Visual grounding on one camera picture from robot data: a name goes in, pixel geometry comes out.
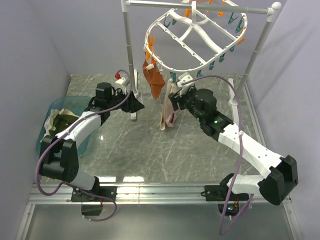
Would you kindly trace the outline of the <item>pink underwear white waistband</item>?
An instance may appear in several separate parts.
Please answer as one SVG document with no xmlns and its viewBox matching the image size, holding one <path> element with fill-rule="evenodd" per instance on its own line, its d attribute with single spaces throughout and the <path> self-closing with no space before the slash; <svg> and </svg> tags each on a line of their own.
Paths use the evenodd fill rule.
<svg viewBox="0 0 320 240">
<path fill-rule="evenodd" d="M 170 78 L 167 81 L 167 87 L 165 92 L 165 97 L 162 105 L 162 112 L 161 112 L 161 119 L 159 128 L 160 130 L 164 131 L 166 127 L 172 128 L 175 124 L 175 121 L 180 113 L 180 110 L 174 110 L 173 105 L 169 99 L 169 95 L 171 93 L 177 93 L 179 88 L 174 83 L 173 79 Z"/>
</svg>

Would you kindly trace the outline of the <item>orange underwear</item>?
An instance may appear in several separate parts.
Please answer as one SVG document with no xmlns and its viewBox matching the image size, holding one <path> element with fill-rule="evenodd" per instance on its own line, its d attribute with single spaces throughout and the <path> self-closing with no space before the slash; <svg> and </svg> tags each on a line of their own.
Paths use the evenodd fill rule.
<svg viewBox="0 0 320 240">
<path fill-rule="evenodd" d="M 142 65 L 142 72 L 147 83 L 150 86 L 150 90 L 153 98 L 157 99 L 160 96 L 162 89 L 166 83 L 157 67 L 156 61 L 155 60 L 147 61 L 145 59 Z"/>
</svg>

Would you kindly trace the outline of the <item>white oval clip hanger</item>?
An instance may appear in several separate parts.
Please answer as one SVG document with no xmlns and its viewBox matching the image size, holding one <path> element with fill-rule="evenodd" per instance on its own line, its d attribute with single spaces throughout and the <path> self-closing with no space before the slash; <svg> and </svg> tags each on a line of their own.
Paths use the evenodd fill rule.
<svg viewBox="0 0 320 240">
<path fill-rule="evenodd" d="M 246 13 L 172 8 L 148 27 L 143 50 L 159 72 L 201 76 L 246 40 Z"/>
</svg>

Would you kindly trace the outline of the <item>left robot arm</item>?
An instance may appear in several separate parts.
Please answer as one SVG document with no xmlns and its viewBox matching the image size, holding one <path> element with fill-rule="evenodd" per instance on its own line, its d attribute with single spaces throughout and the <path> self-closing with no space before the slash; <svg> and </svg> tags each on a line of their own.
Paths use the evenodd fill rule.
<svg viewBox="0 0 320 240">
<path fill-rule="evenodd" d="M 144 105 L 137 100 L 130 89 L 114 88 L 108 82 L 98 83 L 95 96 L 88 103 L 81 116 L 62 132 L 43 137 L 40 157 L 35 170 L 35 183 L 45 196 L 40 177 L 60 180 L 72 187 L 76 193 L 83 194 L 89 201 L 102 198 L 99 178 L 80 170 L 78 147 L 97 128 L 102 126 L 113 110 L 133 114 Z"/>
</svg>

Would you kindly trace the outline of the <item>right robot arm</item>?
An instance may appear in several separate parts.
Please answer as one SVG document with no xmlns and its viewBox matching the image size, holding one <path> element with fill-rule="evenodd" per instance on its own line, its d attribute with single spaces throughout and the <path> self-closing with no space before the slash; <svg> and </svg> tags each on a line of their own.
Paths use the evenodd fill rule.
<svg viewBox="0 0 320 240">
<path fill-rule="evenodd" d="M 231 200 L 239 194 L 261 195 L 278 206 L 297 186 L 297 161 L 267 149 L 240 131 L 236 123 L 217 110 L 217 99 L 211 90 L 191 86 L 185 94 L 171 93 L 168 98 L 174 110 L 188 110 L 207 136 L 241 155 L 258 171 L 258 175 L 228 175 L 220 183 L 224 199 Z"/>
</svg>

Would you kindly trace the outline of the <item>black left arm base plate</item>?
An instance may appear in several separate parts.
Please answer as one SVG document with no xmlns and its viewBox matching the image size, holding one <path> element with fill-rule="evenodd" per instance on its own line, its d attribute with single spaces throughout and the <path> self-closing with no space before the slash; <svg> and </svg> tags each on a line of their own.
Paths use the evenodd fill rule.
<svg viewBox="0 0 320 240">
<path fill-rule="evenodd" d="M 84 194 L 80 190 L 73 189 L 71 194 L 71 202 L 88 203 L 88 202 L 105 202 L 102 197 L 109 198 L 112 201 L 116 200 L 117 187 L 116 186 L 100 186 L 97 192 L 88 191 L 89 194 Z"/>
</svg>

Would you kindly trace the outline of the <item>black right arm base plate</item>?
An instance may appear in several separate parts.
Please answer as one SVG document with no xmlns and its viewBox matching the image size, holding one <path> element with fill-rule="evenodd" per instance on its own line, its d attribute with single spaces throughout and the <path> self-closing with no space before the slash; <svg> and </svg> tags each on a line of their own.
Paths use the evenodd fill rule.
<svg viewBox="0 0 320 240">
<path fill-rule="evenodd" d="M 229 188 L 221 185 L 205 185 L 204 197 L 207 202 L 221 202 L 227 198 Z"/>
</svg>

